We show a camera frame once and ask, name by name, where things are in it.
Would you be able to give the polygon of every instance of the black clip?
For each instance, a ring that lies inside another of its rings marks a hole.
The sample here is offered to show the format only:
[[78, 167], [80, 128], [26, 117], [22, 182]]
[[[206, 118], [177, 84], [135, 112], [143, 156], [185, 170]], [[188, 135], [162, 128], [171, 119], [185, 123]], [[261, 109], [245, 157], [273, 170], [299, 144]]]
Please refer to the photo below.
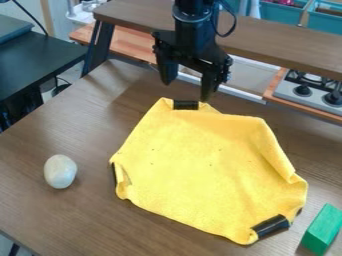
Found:
[[198, 101], [191, 100], [174, 100], [173, 109], [177, 110], [198, 110]]
[[258, 234], [258, 237], [263, 237], [267, 234], [273, 233], [279, 229], [289, 228], [290, 223], [283, 215], [279, 214], [268, 220], [261, 222], [258, 225], [252, 227], [252, 229]]

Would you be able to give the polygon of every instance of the green block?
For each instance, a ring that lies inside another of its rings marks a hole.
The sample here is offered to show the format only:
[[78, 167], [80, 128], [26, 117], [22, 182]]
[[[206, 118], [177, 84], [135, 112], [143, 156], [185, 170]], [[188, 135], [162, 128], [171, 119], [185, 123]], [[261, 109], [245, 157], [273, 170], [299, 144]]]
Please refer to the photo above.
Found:
[[342, 226], [342, 211], [325, 204], [310, 227], [301, 244], [316, 255], [323, 255]]

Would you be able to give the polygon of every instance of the round white object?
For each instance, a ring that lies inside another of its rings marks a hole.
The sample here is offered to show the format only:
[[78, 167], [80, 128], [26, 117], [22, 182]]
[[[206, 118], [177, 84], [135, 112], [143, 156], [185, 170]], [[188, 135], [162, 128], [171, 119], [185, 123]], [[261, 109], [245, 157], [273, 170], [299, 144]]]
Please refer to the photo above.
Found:
[[67, 188], [74, 181], [77, 173], [77, 165], [69, 157], [54, 155], [44, 165], [44, 177], [53, 188]]

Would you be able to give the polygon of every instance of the brown table surface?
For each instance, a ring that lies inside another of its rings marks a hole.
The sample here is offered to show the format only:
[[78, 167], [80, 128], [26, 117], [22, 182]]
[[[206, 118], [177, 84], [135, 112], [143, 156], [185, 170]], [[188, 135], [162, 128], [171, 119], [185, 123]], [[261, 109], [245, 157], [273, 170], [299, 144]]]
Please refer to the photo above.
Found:
[[[115, 0], [94, 10], [96, 19], [139, 31], [173, 29], [170, 0]], [[220, 31], [231, 26], [222, 13]], [[342, 80], [342, 37], [249, 17], [218, 43], [227, 53]]]
[[[162, 96], [197, 99], [199, 88], [159, 82], [154, 71], [106, 62], [0, 135], [0, 230], [41, 255], [304, 255], [297, 246], [325, 203], [342, 208], [341, 128], [216, 93], [223, 113], [260, 116], [310, 189], [293, 226], [251, 246], [149, 213], [118, 199], [107, 167]], [[44, 162], [65, 154], [79, 167], [65, 190], [49, 187]], [[341, 235], [328, 255], [341, 255]]]

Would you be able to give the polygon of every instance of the yellow towel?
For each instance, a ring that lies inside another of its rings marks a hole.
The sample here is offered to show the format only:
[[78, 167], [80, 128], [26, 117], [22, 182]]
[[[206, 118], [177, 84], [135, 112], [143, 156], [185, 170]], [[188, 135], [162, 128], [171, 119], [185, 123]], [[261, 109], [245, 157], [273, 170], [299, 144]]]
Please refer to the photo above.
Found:
[[110, 163], [119, 198], [239, 244], [292, 224], [306, 201], [306, 181], [263, 119], [204, 103], [175, 110], [161, 98]]

